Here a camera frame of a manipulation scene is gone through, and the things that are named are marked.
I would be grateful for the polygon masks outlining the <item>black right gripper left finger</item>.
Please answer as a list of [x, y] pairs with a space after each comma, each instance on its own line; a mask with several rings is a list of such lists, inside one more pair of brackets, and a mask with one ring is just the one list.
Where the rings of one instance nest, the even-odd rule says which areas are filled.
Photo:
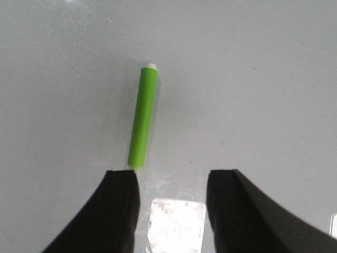
[[87, 203], [44, 252], [133, 252], [139, 211], [135, 172], [108, 170]]

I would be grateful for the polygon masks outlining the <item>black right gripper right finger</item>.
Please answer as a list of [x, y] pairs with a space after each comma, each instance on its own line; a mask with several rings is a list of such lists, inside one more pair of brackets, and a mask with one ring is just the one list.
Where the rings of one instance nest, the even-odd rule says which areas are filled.
[[206, 206], [216, 252], [336, 252], [336, 239], [272, 200], [239, 170], [212, 170]]

